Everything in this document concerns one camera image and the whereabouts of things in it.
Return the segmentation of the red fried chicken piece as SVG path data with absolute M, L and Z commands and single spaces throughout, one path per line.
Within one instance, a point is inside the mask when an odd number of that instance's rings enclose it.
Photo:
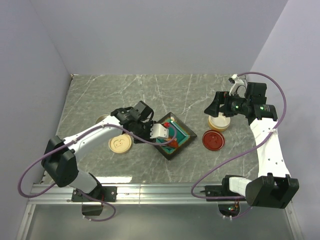
M 167 146 L 170 148 L 176 149 L 179 147 L 179 144 L 176 140 L 173 140 L 172 142 L 168 143 Z

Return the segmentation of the metal tongs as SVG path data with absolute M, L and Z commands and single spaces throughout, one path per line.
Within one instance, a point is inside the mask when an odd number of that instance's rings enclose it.
M 174 138 L 174 139 L 172 137 L 168 137 L 167 139 L 160 139 L 160 138 L 151 139 L 151 138 L 149 138 L 149 139 L 146 139 L 143 141 L 134 138 L 133 142 L 135 144 L 151 143 L 153 146 L 168 147 L 168 144 L 174 140 L 177 141 L 177 138 Z

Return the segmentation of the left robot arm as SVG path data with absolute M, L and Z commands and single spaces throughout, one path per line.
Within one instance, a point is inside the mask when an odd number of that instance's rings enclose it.
M 96 201 L 103 195 L 102 185 L 91 173 L 80 170 L 78 162 L 93 148 L 126 132 L 138 136 L 140 143 L 151 141 L 153 116 L 154 111 L 143 101 L 134 107 L 117 108 L 80 133 L 51 138 L 45 153 L 52 154 L 41 165 L 58 187 L 71 186 L 82 191 L 89 201 Z

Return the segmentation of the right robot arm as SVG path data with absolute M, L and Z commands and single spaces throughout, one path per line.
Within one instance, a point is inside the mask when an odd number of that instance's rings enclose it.
M 258 177 L 249 180 L 242 176 L 226 175 L 220 193 L 226 200 L 235 196 L 245 198 L 249 206 L 284 209 L 299 189 L 299 181 L 292 178 L 286 167 L 276 124 L 276 108 L 267 104 L 265 83 L 249 82 L 240 97 L 236 83 L 230 91 L 216 92 L 204 113 L 217 117 L 244 115 L 257 146 Z

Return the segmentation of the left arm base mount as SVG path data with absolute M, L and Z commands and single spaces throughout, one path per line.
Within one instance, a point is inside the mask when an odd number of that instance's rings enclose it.
M 81 213 L 87 220 L 93 222 L 107 221 L 113 218 L 116 214 L 116 208 L 112 205 L 117 200 L 116 186 L 102 186 L 98 185 L 92 192 L 83 193 L 79 189 L 74 189 L 71 197 L 73 203 L 82 203 Z M 112 214 L 105 219 L 97 219 L 93 217 L 99 217 L 105 206 L 111 207 Z

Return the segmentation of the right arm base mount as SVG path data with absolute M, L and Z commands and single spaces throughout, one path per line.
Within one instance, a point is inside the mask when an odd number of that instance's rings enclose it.
M 223 219 L 230 221 L 238 219 L 252 209 L 251 206 L 241 209 L 241 203 L 246 201 L 245 198 L 238 193 L 226 190 L 222 185 L 205 185 L 201 193 L 204 193 L 207 202 L 218 202 L 218 211 Z

